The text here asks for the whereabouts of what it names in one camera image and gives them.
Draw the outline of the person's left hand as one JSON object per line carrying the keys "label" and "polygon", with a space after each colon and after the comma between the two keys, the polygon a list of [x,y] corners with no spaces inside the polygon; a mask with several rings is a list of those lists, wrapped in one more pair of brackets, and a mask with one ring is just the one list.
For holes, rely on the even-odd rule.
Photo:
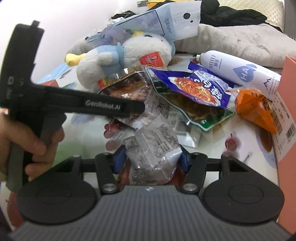
{"label": "person's left hand", "polygon": [[1,113],[1,181],[6,179],[11,144],[17,144],[33,154],[33,163],[25,168],[28,180],[32,181],[52,167],[58,144],[64,137],[64,130],[60,128],[53,133],[50,143],[45,145],[28,126]]}

